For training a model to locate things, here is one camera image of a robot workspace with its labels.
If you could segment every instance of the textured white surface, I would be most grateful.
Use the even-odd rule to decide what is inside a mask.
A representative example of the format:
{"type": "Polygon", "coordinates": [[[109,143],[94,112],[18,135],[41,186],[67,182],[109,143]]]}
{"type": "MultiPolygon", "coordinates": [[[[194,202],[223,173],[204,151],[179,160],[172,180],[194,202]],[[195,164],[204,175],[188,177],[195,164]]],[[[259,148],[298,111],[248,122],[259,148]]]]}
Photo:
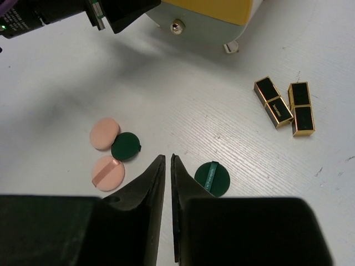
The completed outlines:
{"type": "MultiPolygon", "coordinates": [[[[240,52],[189,43],[140,18],[120,35],[85,14],[0,39],[0,193],[106,196],[90,172],[103,154],[89,131],[112,116],[142,152],[127,184],[158,154],[193,175],[218,160],[227,196],[298,196],[316,213],[336,265],[355,265],[355,1],[266,0],[240,52]],[[316,133],[276,131],[252,91],[269,75],[286,97],[308,81],[316,133]]],[[[167,174],[158,265],[173,262],[167,174]]]]}

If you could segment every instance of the yellow lid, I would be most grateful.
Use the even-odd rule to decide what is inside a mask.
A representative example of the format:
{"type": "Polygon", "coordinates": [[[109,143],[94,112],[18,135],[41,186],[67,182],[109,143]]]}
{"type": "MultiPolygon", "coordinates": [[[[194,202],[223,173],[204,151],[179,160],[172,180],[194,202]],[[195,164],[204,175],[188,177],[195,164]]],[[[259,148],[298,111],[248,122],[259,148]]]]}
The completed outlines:
{"type": "Polygon", "coordinates": [[[221,21],[245,25],[250,19],[253,0],[162,0],[221,21]]]}

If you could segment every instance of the pink strap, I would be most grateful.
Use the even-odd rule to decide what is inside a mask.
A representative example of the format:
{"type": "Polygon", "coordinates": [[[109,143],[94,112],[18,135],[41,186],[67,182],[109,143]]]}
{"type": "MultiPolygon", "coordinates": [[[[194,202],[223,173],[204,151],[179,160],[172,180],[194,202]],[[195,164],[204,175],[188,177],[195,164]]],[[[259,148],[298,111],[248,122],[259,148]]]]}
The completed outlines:
{"type": "Polygon", "coordinates": [[[117,165],[120,165],[121,162],[113,159],[110,161],[92,180],[92,183],[96,187],[102,179],[105,178],[117,165]]]}

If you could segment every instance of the pink makeup sponge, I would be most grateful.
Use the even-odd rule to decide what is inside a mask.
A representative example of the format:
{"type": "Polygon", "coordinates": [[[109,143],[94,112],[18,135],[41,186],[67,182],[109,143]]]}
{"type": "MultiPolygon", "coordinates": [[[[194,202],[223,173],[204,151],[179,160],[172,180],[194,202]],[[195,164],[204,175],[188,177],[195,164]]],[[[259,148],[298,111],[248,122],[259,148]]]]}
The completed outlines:
{"type": "Polygon", "coordinates": [[[112,156],[104,156],[93,168],[92,183],[101,191],[110,191],[122,183],[124,175],[124,166],[120,161],[112,156]]]}
{"type": "Polygon", "coordinates": [[[119,134],[120,126],[112,118],[102,118],[90,132],[90,143],[97,150],[106,150],[115,141],[119,134]]]}

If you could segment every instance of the green strap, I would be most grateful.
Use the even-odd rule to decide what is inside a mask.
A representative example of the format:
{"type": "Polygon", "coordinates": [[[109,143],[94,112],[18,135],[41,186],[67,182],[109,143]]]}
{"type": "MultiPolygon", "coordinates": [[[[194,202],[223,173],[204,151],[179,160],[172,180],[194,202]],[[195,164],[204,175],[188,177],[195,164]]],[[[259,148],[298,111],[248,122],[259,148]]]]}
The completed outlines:
{"type": "Polygon", "coordinates": [[[210,166],[209,174],[207,176],[206,183],[205,183],[205,189],[209,192],[211,191],[213,179],[215,178],[215,173],[218,164],[219,164],[218,162],[212,162],[210,166]]]}

